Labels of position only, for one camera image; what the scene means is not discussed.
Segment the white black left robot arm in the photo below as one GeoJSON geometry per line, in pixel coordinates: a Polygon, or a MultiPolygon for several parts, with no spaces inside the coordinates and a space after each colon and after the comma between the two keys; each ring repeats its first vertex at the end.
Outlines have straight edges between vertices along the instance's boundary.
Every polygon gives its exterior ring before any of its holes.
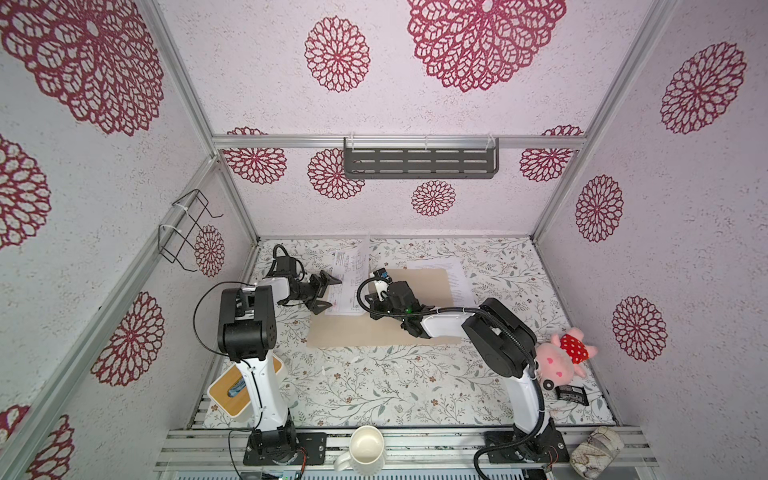
{"type": "Polygon", "coordinates": [[[323,299],[342,281],[326,271],[305,279],[301,262],[283,255],[273,259],[264,278],[221,292],[217,343],[219,352],[240,371],[254,411],[257,431],[277,431],[290,423],[279,392],[273,349],[278,338],[276,309],[296,301],[312,314],[331,307],[323,299]]]}

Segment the white technical drawing sheet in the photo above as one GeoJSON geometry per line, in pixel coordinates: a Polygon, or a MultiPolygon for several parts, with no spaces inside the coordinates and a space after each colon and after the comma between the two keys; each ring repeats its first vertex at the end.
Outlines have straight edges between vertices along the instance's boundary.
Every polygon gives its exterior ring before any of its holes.
{"type": "Polygon", "coordinates": [[[333,316],[358,316],[365,311],[356,299],[359,285],[369,276],[370,240],[364,238],[355,245],[334,252],[331,275],[341,281],[330,286],[326,300],[331,307],[325,311],[333,316]]]}

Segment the white printed text sheet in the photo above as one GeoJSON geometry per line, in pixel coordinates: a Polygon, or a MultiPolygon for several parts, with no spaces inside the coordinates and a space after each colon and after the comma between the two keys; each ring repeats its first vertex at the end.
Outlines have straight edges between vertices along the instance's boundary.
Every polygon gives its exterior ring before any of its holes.
{"type": "Polygon", "coordinates": [[[471,283],[458,257],[412,260],[406,269],[417,271],[409,279],[415,281],[414,290],[425,303],[437,306],[475,307],[477,300],[471,283]]]}

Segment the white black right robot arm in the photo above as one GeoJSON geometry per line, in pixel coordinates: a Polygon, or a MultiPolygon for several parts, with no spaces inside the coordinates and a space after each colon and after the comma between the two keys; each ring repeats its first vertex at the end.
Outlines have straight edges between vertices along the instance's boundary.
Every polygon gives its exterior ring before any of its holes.
{"type": "Polygon", "coordinates": [[[486,366],[503,378],[515,427],[527,437],[543,433],[549,422],[536,380],[536,335],[500,300],[476,307],[435,307],[420,302],[409,284],[371,277],[357,287],[356,301],[374,320],[392,318],[415,338],[466,338],[486,366]]]}

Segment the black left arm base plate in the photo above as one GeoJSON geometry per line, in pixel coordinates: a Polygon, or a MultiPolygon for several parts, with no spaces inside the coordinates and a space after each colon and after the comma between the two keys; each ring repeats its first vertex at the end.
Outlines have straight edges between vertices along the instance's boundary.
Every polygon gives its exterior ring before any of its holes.
{"type": "Polygon", "coordinates": [[[245,466],[318,466],[325,462],[328,435],[297,430],[288,420],[274,430],[253,429],[243,457],[245,466]]]}

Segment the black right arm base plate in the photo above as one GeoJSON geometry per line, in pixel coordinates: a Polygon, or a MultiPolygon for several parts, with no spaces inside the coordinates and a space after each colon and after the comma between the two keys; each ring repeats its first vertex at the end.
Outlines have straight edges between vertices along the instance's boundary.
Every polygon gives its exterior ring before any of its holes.
{"type": "MultiPolygon", "coordinates": [[[[486,447],[513,443],[520,440],[524,433],[516,426],[512,430],[487,431],[483,434],[486,447]]],[[[492,464],[502,463],[568,463],[569,452],[563,435],[556,429],[552,419],[548,420],[538,436],[515,447],[490,452],[492,464]]]]}

